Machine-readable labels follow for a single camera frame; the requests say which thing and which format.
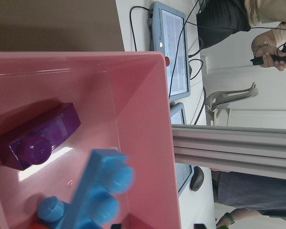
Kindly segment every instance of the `pink plastic container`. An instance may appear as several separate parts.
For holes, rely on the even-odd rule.
[[[91,149],[116,147],[136,178],[112,223],[180,229],[162,54],[0,53],[0,135],[60,103],[74,103],[82,124],[46,163],[18,171],[0,161],[0,228],[29,228],[45,197],[70,203]]]

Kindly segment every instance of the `monitor screen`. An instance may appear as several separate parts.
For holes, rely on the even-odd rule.
[[[167,88],[168,92],[171,91],[169,101],[189,97],[191,87],[185,14],[158,1],[151,4],[149,14],[148,24],[152,31],[150,49],[162,52],[170,59],[166,67]]]
[[[177,103],[171,108],[171,122],[172,124],[186,124],[183,103]],[[193,166],[175,163],[175,171],[177,177],[178,194],[181,195],[194,173]]]
[[[171,79],[174,69],[174,64],[176,61],[171,95],[181,94],[187,92],[187,75],[186,75],[186,64],[185,64],[185,46],[184,46],[184,33],[180,38],[177,52],[177,44],[182,30],[184,20],[183,18],[162,10],[163,17],[163,35],[165,40],[165,56],[170,58],[170,65],[166,67],[167,70],[167,82],[168,90],[170,90]]]

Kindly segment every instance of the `blue toy brick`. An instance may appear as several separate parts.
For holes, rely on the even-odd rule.
[[[126,192],[134,180],[127,159],[117,150],[93,150],[72,204],[61,205],[56,197],[44,200],[38,211],[42,222],[52,229],[101,229],[101,224],[112,221],[119,202],[111,193]]]

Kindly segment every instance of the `bracelet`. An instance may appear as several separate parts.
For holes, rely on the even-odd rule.
[[[233,217],[231,216],[231,214],[230,214],[229,212],[226,212],[226,213],[225,213],[225,216],[228,217],[228,219],[230,220],[231,224],[234,224],[234,223],[235,223]]]
[[[253,56],[255,57],[257,50],[259,50],[260,48],[262,48],[264,46],[269,46],[269,44],[267,44],[267,42],[264,42],[264,43],[259,44],[258,46],[256,46],[255,49],[253,50]]]

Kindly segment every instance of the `person's hand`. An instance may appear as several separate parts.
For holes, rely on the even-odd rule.
[[[218,223],[216,224],[216,228],[220,228],[221,226],[229,227],[231,224],[230,219],[227,216],[222,216]]]
[[[264,64],[260,65],[263,68],[276,67],[279,71],[283,71],[286,68],[286,62],[273,61],[271,55],[286,56],[286,52],[280,51],[275,46],[264,46],[259,48],[255,54],[256,57],[262,56]]]

